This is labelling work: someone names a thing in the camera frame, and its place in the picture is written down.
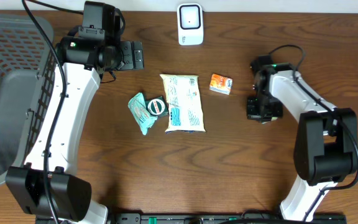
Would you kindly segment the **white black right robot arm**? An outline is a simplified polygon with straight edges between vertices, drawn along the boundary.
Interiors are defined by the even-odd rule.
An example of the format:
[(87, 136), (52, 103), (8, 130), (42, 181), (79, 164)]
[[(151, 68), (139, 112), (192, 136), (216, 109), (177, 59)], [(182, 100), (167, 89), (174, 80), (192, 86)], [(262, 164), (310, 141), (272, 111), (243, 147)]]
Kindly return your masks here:
[(357, 116), (322, 99), (290, 63), (254, 60), (251, 65), (256, 94), (247, 99), (247, 118), (268, 123), (286, 108), (296, 119), (293, 161), (297, 177), (279, 209), (285, 220), (311, 222), (324, 196), (342, 190), (349, 175), (358, 181)]

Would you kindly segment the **dark green round-label packet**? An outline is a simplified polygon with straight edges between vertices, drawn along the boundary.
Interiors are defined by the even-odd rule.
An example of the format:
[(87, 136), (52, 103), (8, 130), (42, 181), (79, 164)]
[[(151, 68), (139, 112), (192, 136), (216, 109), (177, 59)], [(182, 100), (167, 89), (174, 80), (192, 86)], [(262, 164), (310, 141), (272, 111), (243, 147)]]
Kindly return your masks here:
[(147, 111), (153, 116), (164, 117), (168, 115), (168, 106), (163, 96), (147, 100), (145, 105)]

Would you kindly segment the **teal wet wipes packet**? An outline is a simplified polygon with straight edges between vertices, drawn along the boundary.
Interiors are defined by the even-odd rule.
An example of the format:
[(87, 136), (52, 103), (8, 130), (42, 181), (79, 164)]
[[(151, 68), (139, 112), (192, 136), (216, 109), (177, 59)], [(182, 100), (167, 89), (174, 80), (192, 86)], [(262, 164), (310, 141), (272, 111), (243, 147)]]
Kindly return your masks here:
[(154, 125), (154, 122), (156, 122), (158, 117), (150, 114), (147, 110), (145, 99), (141, 92), (130, 99), (128, 108), (139, 125), (142, 134), (146, 135), (148, 129)]

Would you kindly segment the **orange Kleenex tissue pack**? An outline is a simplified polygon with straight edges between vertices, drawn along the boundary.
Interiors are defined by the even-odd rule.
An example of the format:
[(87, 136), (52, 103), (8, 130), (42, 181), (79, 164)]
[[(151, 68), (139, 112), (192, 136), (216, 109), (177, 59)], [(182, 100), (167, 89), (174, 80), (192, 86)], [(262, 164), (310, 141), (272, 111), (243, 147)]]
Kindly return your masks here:
[(218, 93), (229, 95), (232, 90), (233, 80), (216, 73), (212, 74), (209, 89)]

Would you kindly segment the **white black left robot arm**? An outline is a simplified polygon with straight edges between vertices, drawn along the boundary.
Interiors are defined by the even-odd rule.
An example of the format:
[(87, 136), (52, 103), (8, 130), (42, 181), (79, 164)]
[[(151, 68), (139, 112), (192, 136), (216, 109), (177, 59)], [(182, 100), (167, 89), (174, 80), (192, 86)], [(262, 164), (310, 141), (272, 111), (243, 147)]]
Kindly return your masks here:
[(24, 165), (8, 169), (6, 185), (37, 223), (107, 223), (107, 206), (92, 200), (91, 184), (76, 176), (79, 141), (104, 72), (143, 69), (143, 46), (67, 36), (57, 45), (57, 55), (40, 134)]

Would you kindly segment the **large white snack bag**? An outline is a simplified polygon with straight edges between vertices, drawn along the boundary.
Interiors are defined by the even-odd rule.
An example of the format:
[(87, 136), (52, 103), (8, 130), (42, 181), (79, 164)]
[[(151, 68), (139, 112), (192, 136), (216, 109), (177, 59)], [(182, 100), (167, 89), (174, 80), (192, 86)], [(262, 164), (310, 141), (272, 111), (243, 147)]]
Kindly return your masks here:
[(168, 105), (166, 133), (205, 132), (197, 75), (160, 74)]

